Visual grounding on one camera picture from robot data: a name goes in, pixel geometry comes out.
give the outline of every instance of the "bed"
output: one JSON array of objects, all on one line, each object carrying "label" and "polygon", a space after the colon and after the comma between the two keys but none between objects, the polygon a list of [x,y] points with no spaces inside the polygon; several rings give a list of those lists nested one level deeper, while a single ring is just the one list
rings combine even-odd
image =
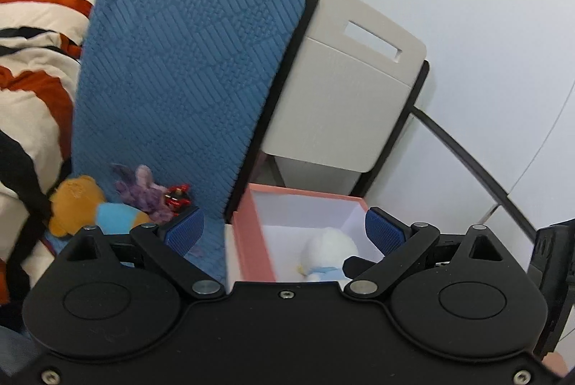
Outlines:
[{"label": "bed", "polygon": [[36,242],[51,214],[47,195],[70,171],[82,42],[94,2],[0,0],[0,306],[29,289],[27,276],[5,276],[5,262],[24,265],[32,283],[50,263]]}]

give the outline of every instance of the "white plush toy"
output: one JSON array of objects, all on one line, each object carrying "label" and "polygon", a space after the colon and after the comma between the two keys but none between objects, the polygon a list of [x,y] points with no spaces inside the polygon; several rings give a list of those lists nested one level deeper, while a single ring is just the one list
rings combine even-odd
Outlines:
[{"label": "white plush toy", "polygon": [[298,271],[306,281],[338,281],[343,289],[350,281],[343,274],[343,263],[352,256],[358,256],[352,238],[339,229],[326,228],[304,247]]}]

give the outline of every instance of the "handle cutout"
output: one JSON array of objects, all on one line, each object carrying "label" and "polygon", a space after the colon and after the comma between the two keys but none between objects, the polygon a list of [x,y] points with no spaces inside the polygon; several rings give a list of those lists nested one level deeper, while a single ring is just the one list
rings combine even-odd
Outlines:
[{"label": "handle cutout", "polygon": [[383,54],[388,59],[394,62],[399,62],[401,49],[396,48],[393,44],[389,44],[385,39],[380,38],[352,21],[347,23],[343,34],[349,36],[354,41],[360,42],[364,46]]}]

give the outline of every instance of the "stuffed animal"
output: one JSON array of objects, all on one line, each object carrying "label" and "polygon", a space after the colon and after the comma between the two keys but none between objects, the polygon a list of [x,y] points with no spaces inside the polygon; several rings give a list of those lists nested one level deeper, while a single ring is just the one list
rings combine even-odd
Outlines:
[{"label": "stuffed animal", "polygon": [[352,238],[339,229],[326,228],[305,245],[298,271],[306,281],[338,281],[343,289],[350,282],[343,263],[352,256],[358,256]]},{"label": "stuffed animal", "polygon": [[112,169],[120,176],[120,180],[116,181],[116,190],[122,203],[142,210],[156,224],[167,223],[174,217],[166,205],[168,189],[154,184],[149,167],[140,165],[135,173],[123,165],[114,164]]},{"label": "stuffed animal", "polygon": [[52,218],[48,229],[56,237],[76,234],[82,226],[96,224],[104,234],[127,234],[135,226],[150,223],[137,208],[107,203],[102,189],[88,175],[66,179],[52,194]]}]

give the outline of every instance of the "white wardrobe door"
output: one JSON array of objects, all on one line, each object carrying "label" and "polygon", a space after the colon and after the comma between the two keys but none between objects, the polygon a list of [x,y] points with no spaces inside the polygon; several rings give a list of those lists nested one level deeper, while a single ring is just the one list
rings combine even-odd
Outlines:
[{"label": "white wardrobe door", "polygon": [[464,234],[494,201],[444,144],[410,121],[366,196],[406,224],[425,221],[442,233]]},{"label": "white wardrobe door", "polygon": [[477,0],[428,113],[508,191],[575,80],[574,0]]},{"label": "white wardrobe door", "polygon": [[537,228],[575,218],[575,94],[510,198]]},{"label": "white wardrobe door", "polygon": [[510,190],[575,79],[573,0],[363,1],[427,45],[423,108]]}]

